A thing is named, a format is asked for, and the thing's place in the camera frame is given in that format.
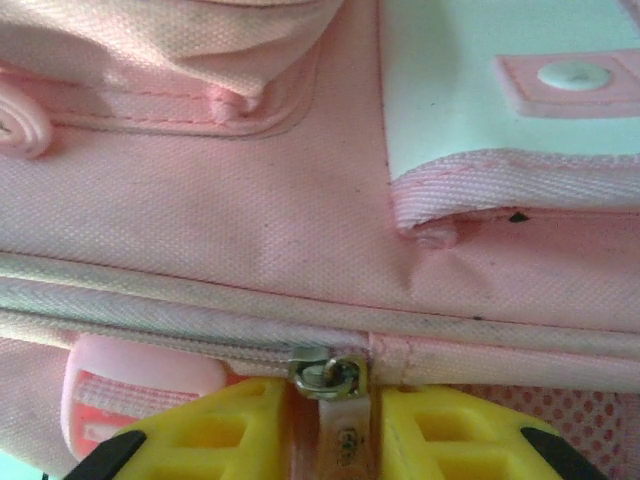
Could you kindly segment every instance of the stitching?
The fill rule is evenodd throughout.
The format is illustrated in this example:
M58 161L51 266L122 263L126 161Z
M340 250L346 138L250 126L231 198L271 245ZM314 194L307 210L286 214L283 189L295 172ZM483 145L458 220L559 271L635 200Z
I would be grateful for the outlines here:
M33 78L27 75L22 75L22 74L10 72L10 71L0 71L0 75L10 76L17 80L23 80L23 81L32 82L32 83L47 83L57 87L72 88L76 90L89 90L93 92L110 92L110 93L118 93L122 95L136 95L141 97L152 96L152 97L187 98L190 100L208 100L208 98L205 95L194 95L191 93L173 93L173 92L167 92L167 91L154 92L150 90L135 91L135 90L108 88L108 87L98 88L98 87L91 87L89 85L79 85L79 84L64 82L61 80L52 80L48 78Z
M151 117L132 117L132 116L117 116L117 115L98 115L95 113L82 113L75 110L57 110L55 114L70 114L78 115L80 117L99 118L103 120L129 120L139 123L173 123L173 124L187 124L187 125L224 125L224 122L216 122L215 120L180 120L177 118L151 118Z
M489 152L499 152L500 149L495 149L495 150L487 150ZM567 157L568 155L564 155L564 154L550 154L550 156L552 158L558 158L558 157ZM585 158L585 159L592 159L593 157L598 157L599 155L594 155L594 156L589 156L589 155L584 155L584 156L579 156L577 158ZM638 158L640 160L640 155L615 155L615 157L630 157L630 158ZM474 164L474 165L465 165L464 167L457 167L454 168L452 170L446 170L443 172L438 172L438 173L432 173L429 175L424 175L422 173L422 170L425 170L427 167L429 167L429 164L425 165L424 168L420 168L418 167L419 170L415 170L415 171L409 171L407 173L405 173L404 175L402 175L401 177L397 178L393 183L394 183L394 189L397 190L404 190L404 189L411 189L412 185L408 185L406 186L406 183L413 183L413 186L424 186L425 182L427 182L428 180L432 180L432 179L438 179L441 177L446 177L449 175L455 175L455 174L459 174L459 173L464 173L467 171L471 171L471 170L480 170L480 169L494 169L496 167L518 167L518 168L523 168L523 169L527 169L527 170L556 170L556 171L560 171L560 170L567 170L567 171L575 171L575 170L611 170L611 169L625 169L625 170L636 170L638 168L640 168L640 165L591 165L591 164L585 164L585 165L552 165L552 164L537 164L537 165L531 165L531 164L527 164L526 162L522 162L522 161L513 161L513 160L494 160L494 161L489 161L489 162L485 162L485 163L479 163L479 164Z
M407 376L409 375L409 369L413 366L412 357L413 357L413 345L406 337L401 337L407 348L405 353L405 359L402 365L402 370L400 371L400 385L407 384Z

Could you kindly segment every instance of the zipper teeth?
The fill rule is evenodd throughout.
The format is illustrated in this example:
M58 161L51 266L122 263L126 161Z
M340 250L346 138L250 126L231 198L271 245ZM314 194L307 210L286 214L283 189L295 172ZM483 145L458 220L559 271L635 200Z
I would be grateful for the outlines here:
M156 332L136 330L127 327L95 325L77 319L47 317L46 319L33 319L33 323L43 327L57 328L75 333L103 335L122 340L147 343L159 347L171 348L190 353L202 354L218 359L228 359L255 363L263 367L274 369L274 374L287 376L288 363L294 346L274 345L255 346L249 344L231 343L216 340L204 340L192 337L177 337ZM331 348L334 355L358 354L365 358L369 352L360 347Z

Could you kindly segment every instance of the pink plastic buckle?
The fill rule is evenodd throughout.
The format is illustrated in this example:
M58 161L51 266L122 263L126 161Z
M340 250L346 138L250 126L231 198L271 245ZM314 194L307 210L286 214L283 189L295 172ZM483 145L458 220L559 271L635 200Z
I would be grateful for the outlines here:
M69 354L60 422L78 459L131 423L225 387L220 362L113 338L84 336Z

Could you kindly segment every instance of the yellow plastic object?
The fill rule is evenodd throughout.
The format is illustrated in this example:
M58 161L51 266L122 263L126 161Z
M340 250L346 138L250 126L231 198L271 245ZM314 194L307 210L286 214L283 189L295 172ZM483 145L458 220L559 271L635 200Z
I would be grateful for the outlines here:
M447 387L388 388L380 480L562 480L520 432L549 425Z
M285 380L254 378L123 429L147 440L115 480L288 478Z

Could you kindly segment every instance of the pink zipper pull tab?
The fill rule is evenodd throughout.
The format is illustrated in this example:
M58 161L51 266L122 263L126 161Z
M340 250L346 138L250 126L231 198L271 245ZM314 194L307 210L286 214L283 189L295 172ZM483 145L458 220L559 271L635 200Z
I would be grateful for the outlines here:
M290 377L319 401L316 480L372 480L371 398L368 368L359 356L333 357L324 348L296 349Z

